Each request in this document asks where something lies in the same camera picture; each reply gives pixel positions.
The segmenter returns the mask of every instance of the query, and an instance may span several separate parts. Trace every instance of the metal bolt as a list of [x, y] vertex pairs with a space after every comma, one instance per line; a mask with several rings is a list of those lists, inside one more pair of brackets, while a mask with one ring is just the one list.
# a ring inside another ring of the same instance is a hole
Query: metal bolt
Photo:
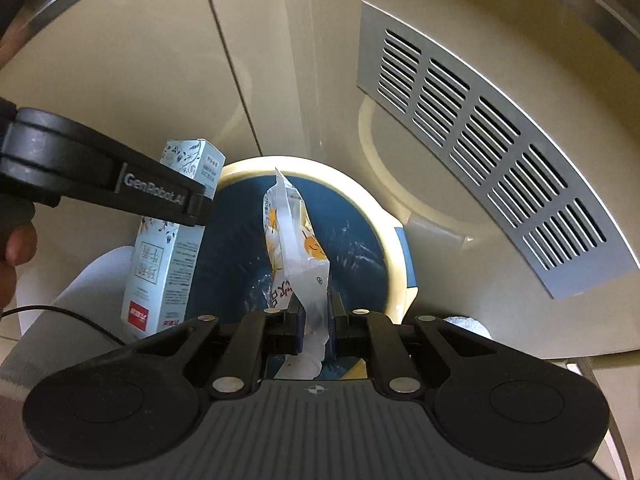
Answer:
[[398, 394], [412, 394], [420, 389], [420, 381], [411, 377], [396, 377], [389, 381], [389, 387]]
[[222, 394], [232, 394], [244, 388], [244, 381], [239, 377], [219, 377], [212, 386]]

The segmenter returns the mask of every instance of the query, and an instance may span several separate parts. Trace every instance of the metal vent grille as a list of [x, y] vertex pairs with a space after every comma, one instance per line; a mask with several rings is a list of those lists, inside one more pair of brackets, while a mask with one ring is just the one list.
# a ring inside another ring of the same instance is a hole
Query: metal vent grille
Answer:
[[460, 179], [554, 298], [638, 268], [604, 204], [539, 126], [460, 58], [366, 2], [358, 86]]

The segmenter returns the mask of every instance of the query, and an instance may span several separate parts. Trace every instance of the human hand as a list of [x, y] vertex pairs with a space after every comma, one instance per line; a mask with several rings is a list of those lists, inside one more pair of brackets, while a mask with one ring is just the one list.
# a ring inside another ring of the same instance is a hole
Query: human hand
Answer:
[[0, 254], [0, 310], [6, 307], [15, 294], [15, 267], [30, 261], [36, 253], [38, 235], [33, 224], [20, 225], [14, 229], [6, 243], [4, 254]]

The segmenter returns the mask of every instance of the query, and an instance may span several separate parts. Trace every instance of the black handle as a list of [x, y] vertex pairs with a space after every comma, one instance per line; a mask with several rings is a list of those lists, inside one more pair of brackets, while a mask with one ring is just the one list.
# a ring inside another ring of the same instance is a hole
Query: black handle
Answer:
[[13, 230], [30, 222], [35, 213], [33, 203], [28, 200], [0, 193], [0, 260], [4, 260], [6, 243]]

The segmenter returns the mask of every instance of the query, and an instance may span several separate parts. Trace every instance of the plastic bag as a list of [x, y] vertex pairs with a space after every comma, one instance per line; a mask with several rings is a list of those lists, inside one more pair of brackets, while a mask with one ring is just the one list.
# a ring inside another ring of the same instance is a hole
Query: plastic bag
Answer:
[[329, 260], [316, 239], [300, 193], [277, 168], [276, 185], [264, 195], [263, 223], [273, 276], [270, 306], [288, 308], [294, 292], [306, 312], [302, 352], [288, 355], [276, 378], [314, 379], [322, 369], [329, 339]]

